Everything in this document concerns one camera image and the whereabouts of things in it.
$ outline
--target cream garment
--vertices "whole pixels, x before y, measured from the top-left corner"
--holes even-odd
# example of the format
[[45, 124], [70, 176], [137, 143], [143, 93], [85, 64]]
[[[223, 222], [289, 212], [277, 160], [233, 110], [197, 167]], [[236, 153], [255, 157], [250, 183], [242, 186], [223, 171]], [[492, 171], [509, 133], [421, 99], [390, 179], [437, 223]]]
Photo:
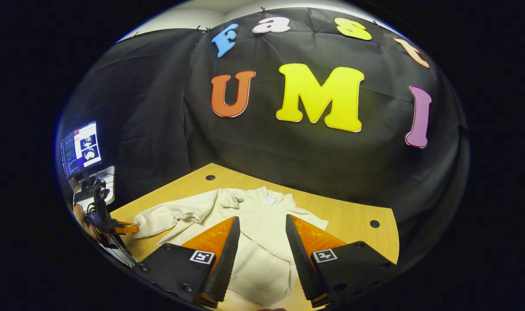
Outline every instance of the cream garment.
[[[276, 201], [268, 206], [264, 200]], [[261, 187], [247, 190], [222, 188], [162, 203], [136, 215], [139, 231], [134, 238], [144, 238], [174, 228], [164, 243], [182, 245], [216, 224], [238, 216], [241, 234], [228, 289], [261, 305], [272, 305], [288, 295], [298, 279], [288, 238], [286, 214], [292, 214], [325, 230], [328, 221], [296, 206], [292, 195]]]

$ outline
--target black fabric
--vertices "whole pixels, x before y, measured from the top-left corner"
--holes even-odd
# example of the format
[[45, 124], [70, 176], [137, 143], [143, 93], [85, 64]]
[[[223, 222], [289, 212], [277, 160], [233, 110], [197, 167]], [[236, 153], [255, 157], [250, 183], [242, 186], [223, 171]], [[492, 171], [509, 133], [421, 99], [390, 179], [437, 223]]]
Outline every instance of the black fabric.
[[[251, 31], [271, 16], [289, 18], [291, 29]], [[338, 17], [363, 24], [373, 39], [341, 34], [334, 23]], [[235, 46], [218, 58], [211, 40], [232, 23], [239, 24]], [[60, 132], [98, 121], [101, 154], [117, 167], [116, 195], [122, 203], [214, 162], [308, 193], [389, 207], [398, 222], [399, 264], [409, 264], [427, 252], [414, 242], [423, 234], [426, 241], [436, 241], [456, 212], [460, 197], [446, 193], [464, 189], [467, 167], [466, 173], [464, 166], [458, 175], [453, 172], [467, 158], [460, 160], [459, 147], [465, 121], [438, 65], [410, 42], [430, 69], [419, 65], [393, 38], [401, 37], [354, 16], [311, 8], [259, 12], [209, 32], [168, 29], [138, 35], [116, 43], [93, 66], [71, 98]], [[336, 67], [364, 73], [361, 132], [326, 126], [331, 105], [315, 124], [302, 104], [303, 120], [278, 120], [285, 84], [278, 68], [286, 63], [304, 63], [321, 85]], [[256, 72], [247, 109], [235, 118], [217, 116], [211, 78], [231, 76], [225, 100], [233, 103], [234, 76], [245, 70]], [[405, 143], [414, 115], [411, 85], [433, 100], [423, 149]], [[423, 227], [436, 230], [423, 233]], [[429, 250], [433, 242], [423, 245]]]

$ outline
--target wooden table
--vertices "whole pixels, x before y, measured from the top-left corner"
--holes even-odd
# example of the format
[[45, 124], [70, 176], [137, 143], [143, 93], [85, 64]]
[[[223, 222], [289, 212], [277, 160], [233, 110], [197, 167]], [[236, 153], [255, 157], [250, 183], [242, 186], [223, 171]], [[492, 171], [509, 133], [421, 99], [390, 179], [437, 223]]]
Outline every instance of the wooden table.
[[[205, 179], [207, 175], [214, 175], [216, 178], [208, 181]], [[272, 191], [283, 194], [291, 193], [298, 207], [306, 209], [317, 217], [329, 221], [326, 232], [338, 237], [347, 244], [359, 240], [365, 241], [369, 246], [385, 256], [385, 258], [393, 263], [397, 263], [399, 239], [397, 224], [391, 209], [321, 197], [319, 195], [269, 183], [268, 181], [262, 181], [261, 179], [253, 178], [212, 163], [120, 207], [113, 211], [111, 216], [119, 221], [133, 222], [134, 217], [140, 212], [160, 203], [182, 199], [183, 197], [191, 197], [192, 195], [219, 188], [248, 190], [260, 187], [267, 187]], [[378, 228], [372, 228], [370, 226], [372, 220], [379, 221], [380, 226]], [[131, 235], [123, 235], [121, 237], [136, 259], [141, 261], [158, 248], [156, 242], [167, 233], [168, 231], [138, 240], [133, 239]], [[243, 296], [228, 290], [225, 295], [225, 301], [218, 304], [217, 310], [256, 311], [263, 307], [264, 306], [249, 301]], [[312, 309], [310, 301], [307, 301], [304, 297], [303, 289], [298, 280], [290, 295], [275, 305], [270, 306], [270, 308], [285, 308], [288, 311], [305, 311]]]

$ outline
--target foam letter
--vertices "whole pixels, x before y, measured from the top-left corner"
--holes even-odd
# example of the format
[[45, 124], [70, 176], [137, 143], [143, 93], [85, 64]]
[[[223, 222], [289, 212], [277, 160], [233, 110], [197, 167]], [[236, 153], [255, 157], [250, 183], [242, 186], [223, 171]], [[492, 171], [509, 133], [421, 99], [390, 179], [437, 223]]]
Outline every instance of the foam letter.
[[344, 35], [348, 35], [349, 37], [354, 37], [354, 38], [363, 39], [363, 40], [372, 39], [372, 35], [370, 35], [365, 30], [366, 27], [360, 23], [357, 23], [357, 22], [354, 22], [353, 20], [348, 20], [345, 18], [336, 18], [334, 22], [338, 24], [337, 30], [339, 30], [339, 32]]
[[407, 41], [404, 41], [403, 39], [397, 39], [397, 38], [395, 38], [395, 41], [399, 42], [402, 45], [402, 47], [405, 48], [405, 50], [408, 52], [410, 57], [412, 57], [417, 63], [419, 63], [420, 65], [426, 68], [430, 67], [430, 65], [420, 57], [420, 55], [418, 54], [420, 52], [417, 49], [411, 47], [411, 45], [408, 44]]
[[237, 117], [247, 108], [249, 100], [249, 87], [251, 78], [255, 76], [255, 71], [240, 71], [235, 75], [237, 81], [237, 100], [233, 105], [225, 103], [226, 83], [229, 81], [229, 75], [220, 75], [211, 79], [213, 84], [213, 97], [211, 105], [215, 114], [221, 117]]
[[324, 118], [326, 125], [350, 132], [361, 130], [358, 110], [359, 84], [364, 79], [363, 73], [352, 68], [337, 67], [324, 85], [320, 86], [308, 66], [303, 63], [287, 63], [279, 71], [286, 76], [284, 103], [282, 109], [276, 112], [279, 120], [299, 122], [303, 118], [298, 109], [300, 97], [308, 119], [316, 123], [333, 101], [332, 112]]
[[408, 88], [414, 97], [414, 119], [412, 130], [405, 137], [409, 146], [425, 148], [428, 145], [426, 133], [428, 131], [428, 117], [430, 116], [430, 104], [432, 97], [424, 90], [416, 86]]
[[269, 17], [261, 20], [259, 22], [260, 25], [253, 27], [254, 33], [283, 33], [291, 28], [288, 26], [290, 23], [289, 18], [285, 17]]
[[217, 57], [221, 57], [234, 46], [235, 42], [230, 42], [229, 40], [235, 39], [235, 31], [233, 31], [233, 29], [236, 28], [237, 24], [229, 25], [228, 27], [226, 27], [225, 30], [217, 34], [217, 36], [214, 37], [213, 40], [211, 40], [211, 42], [217, 45]]

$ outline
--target monitor stand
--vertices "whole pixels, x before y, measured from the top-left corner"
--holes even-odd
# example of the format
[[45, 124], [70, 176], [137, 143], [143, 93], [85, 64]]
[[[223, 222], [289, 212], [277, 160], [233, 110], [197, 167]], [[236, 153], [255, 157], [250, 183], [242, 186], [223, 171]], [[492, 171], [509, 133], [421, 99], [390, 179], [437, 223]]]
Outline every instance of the monitor stand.
[[90, 176], [87, 169], [82, 171], [82, 175], [84, 176], [84, 181], [82, 182], [82, 191], [95, 187], [103, 180], [97, 176]]

